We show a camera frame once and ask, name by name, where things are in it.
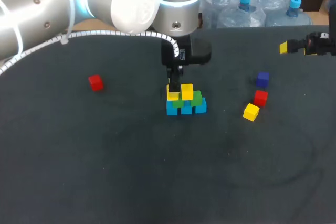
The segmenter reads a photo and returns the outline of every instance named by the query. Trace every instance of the yellow cube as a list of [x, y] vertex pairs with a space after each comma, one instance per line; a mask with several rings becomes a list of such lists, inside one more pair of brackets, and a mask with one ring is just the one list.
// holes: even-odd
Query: yellow cube
[[194, 87], [192, 84], [182, 84], [182, 101], [192, 101], [194, 99]]
[[178, 101], [179, 92], [169, 92], [169, 85], [167, 85], [167, 101]]
[[287, 41], [280, 45], [280, 54], [286, 54], [286, 53], [288, 53]]
[[244, 111], [243, 117], [254, 122], [259, 114], [259, 110], [259, 107], [254, 106], [253, 104], [249, 104]]

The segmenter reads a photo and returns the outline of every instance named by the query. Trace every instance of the dark gray table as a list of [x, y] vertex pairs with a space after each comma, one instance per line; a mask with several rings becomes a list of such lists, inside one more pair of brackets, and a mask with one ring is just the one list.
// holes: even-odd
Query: dark gray table
[[[160, 41], [52, 45], [0, 77], [0, 223], [336, 222], [336, 58], [279, 55], [326, 27], [226, 29], [185, 69], [209, 112], [165, 115]], [[254, 123], [243, 110], [271, 76]], [[106, 89], [94, 93], [88, 77]]]

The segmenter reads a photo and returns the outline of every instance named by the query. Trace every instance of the silver robot arm segment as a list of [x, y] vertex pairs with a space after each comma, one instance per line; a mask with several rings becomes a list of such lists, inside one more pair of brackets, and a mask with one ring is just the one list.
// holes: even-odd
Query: silver robot arm segment
[[97, 18], [124, 33], [153, 23], [179, 37], [198, 24], [200, 0], [0, 0], [0, 60], [21, 54], [83, 20]]

